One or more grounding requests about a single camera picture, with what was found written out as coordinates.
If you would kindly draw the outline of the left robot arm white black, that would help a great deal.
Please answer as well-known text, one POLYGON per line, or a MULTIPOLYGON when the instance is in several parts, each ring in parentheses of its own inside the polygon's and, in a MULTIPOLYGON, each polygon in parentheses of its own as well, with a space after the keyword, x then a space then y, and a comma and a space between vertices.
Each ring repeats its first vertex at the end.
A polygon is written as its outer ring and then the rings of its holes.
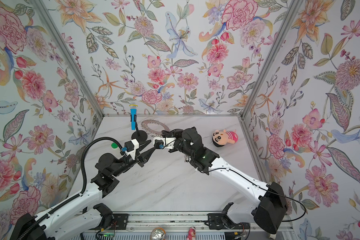
POLYGON ((37 214, 22 214, 15 224, 10 238, 12 240, 69 240, 87 230, 109 229, 118 223, 114 212, 102 200, 110 195, 120 181, 117 179, 132 167, 143 167, 156 147, 146 149, 151 144, 147 140, 140 144, 136 139, 121 145, 111 137, 101 137, 84 147, 80 169, 82 188, 64 198, 54 206, 37 214), (101 155, 95 165, 97 174, 88 179, 85 158, 92 146, 99 142, 110 141, 121 152, 117 158, 111 153, 101 155))

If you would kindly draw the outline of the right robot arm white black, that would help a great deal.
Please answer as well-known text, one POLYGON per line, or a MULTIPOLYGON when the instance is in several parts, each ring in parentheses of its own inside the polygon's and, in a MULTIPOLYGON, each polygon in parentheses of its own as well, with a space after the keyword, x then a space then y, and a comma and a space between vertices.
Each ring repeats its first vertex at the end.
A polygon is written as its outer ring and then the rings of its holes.
POLYGON ((230 165, 204 146, 195 127, 162 131, 162 137, 164 147, 171 153, 181 152, 197 171, 218 178, 243 194, 252 202, 250 211, 255 223, 269 234, 277 233, 288 210, 286 196, 278 183, 262 182, 230 165))

